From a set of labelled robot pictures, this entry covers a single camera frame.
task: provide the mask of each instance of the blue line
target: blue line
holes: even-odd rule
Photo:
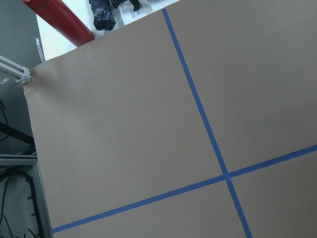
[[[258,164],[252,165],[252,166],[248,166],[248,167],[240,169],[240,170],[233,171],[233,172],[229,173],[229,175],[231,178],[233,178],[233,177],[243,175],[243,174],[255,171],[255,170],[259,170],[259,169],[262,169],[262,168],[265,168],[265,167],[268,167],[271,165],[275,165],[275,164],[278,164],[278,163],[281,163],[281,162],[284,162],[287,160],[291,160],[291,159],[294,159],[296,157],[306,155],[306,154],[309,154],[309,153],[312,153],[315,151],[317,151],[317,145],[314,145],[314,146],[311,146],[311,147],[308,147],[308,148],[305,148],[302,150],[298,150],[298,151],[295,151],[293,153],[283,155],[283,156],[280,156],[280,157],[277,157],[277,158],[274,158],[271,160],[267,160],[267,161],[264,161],[264,162],[261,162],[261,163],[258,163]]]
[[[225,180],[227,182],[227,186],[229,188],[233,203],[234,203],[234,205],[235,205],[235,207],[237,209],[237,212],[238,212],[240,221],[242,223],[243,229],[245,231],[245,234],[246,234],[247,238],[252,238],[253,236],[251,234],[251,230],[249,228],[247,219],[246,219],[246,217],[245,217],[245,215],[243,213],[243,209],[241,207],[240,201],[238,199],[238,196],[237,196],[236,191],[234,189],[234,186],[232,184],[231,178],[228,175],[228,169],[227,169],[226,164],[225,164],[225,162],[223,160],[223,157],[222,157],[222,154],[220,152],[219,146],[217,144],[217,141],[216,141],[215,136],[213,134],[213,131],[211,129],[210,123],[208,121],[207,115],[206,115],[204,107],[203,107],[203,104],[202,104],[202,102],[201,102],[201,100],[199,98],[199,95],[198,95],[198,92],[196,90],[192,75],[191,75],[191,73],[189,71],[189,68],[188,68],[188,65],[186,63],[185,57],[183,55],[183,52],[182,52],[181,47],[179,45],[179,42],[177,40],[177,36],[176,36],[175,31],[173,29],[172,23],[170,21],[170,18],[168,16],[168,13],[167,13],[166,9],[163,9],[162,12],[163,12],[167,27],[169,29],[170,35],[172,37],[173,43],[175,45],[179,60],[180,60],[180,62],[182,64],[182,67],[184,69],[184,72],[185,72],[187,81],[189,83],[190,89],[192,90],[192,93],[193,93],[195,102],[197,104],[198,110],[199,110],[200,115],[201,115],[201,117],[203,119],[203,122],[204,122],[205,128],[207,130],[207,133],[208,133],[210,142],[212,144],[213,150],[214,150],[214,152],[216,154],[216,157],[218,159],[218,162],[219,162],[219,165],[221,167],[222,173],[225,176]]]
[[[189,191],[201,188],[201,187],[205,187],[205,186],[208,186],[208,185],[211,185],[213,183],[220,182],[220,181],[224,181],[223,175],[217,176],[217,177],[214,177],[214,178],[202,181],[202,182],[198,182],[198,183],[186,186],[186,187],[182,187],[182,188],[170,191],[170,192],[166,192],[166,193],[163,193],[161,195],[150,197],[150,198],[144,199],[144,200],[139,201],[139,202],[131,203],[129,205],[119,207],[119,208],[116,208],[116,209],[113,209],[113,210],[110,210],[107,212],[103,212],[103,213],[100,213],[100,214],[97,214],[97,215],[94,215],[94,216],[91,216],[88,218],[84,218],[84,219],[81,219],[81,220],[60,226],[60,227],[56,227],[52,231],[53,231],[53,233],[65,231],[65,230],[68,230],[68,229],[73,228],[73,227],[77,227],[77,226],[80,226],[80,225],[83,225],[83,224],[86,224],[89,222],[93,222],[93,221],[96,221],[96,220],[99,220],[99,219],[102,219],[105,217],[109,217],[109,216],[112,216],[112,215],[115,215],[115,214],[118,214],[121,212],[126,212],[126,211],[129,211],[129,210],[137,208],[137,207],[141,207],[141,206],[148,205],[150,203],[154,203],[154,202],[157,202],[157,201],[169,198],[169,197],[180,195],[182,193],[186,193],[186,192],[189,192]]]

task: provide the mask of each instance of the black bar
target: black bar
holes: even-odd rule
[[[9,136],[14,137],[15,139],[21,140],[33,147],[35,147],[34,138],[24,134],[23,132],[16,130],[10,126],[7,126],[6,124],[0,122],[0,132],[7,134]]]

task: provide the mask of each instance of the white surface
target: white surface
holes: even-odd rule
[[[116,21],[116,30],[142,17],[145,17],[157,10],[160,10],[179,0],[140,0],[141,8],[138,12],[133,12],[133,5],[127,1],[122,3],[118,9],[113,9],[112,13]],[[63,2],[77,15],[77,17],[94,33],[95,39],[109,34],[112,31],[97,31],[94,27],[93,13],[88,0],[63,0]],[[37,16],[39,25],[43,53],[45,60],[63,55],[76,47],[53,27]]]

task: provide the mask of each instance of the metal bracket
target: metal bracket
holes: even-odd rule
[[[15,82],[21,85],[32,81],[32,75],[28,68],[20,66],[3,56],[0,56],[0,72],[15,78]]]

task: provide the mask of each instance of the red cylinder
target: red cylinder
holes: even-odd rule
[[[61,0],[21,1],[75,46],[94,39],[94,34]]]

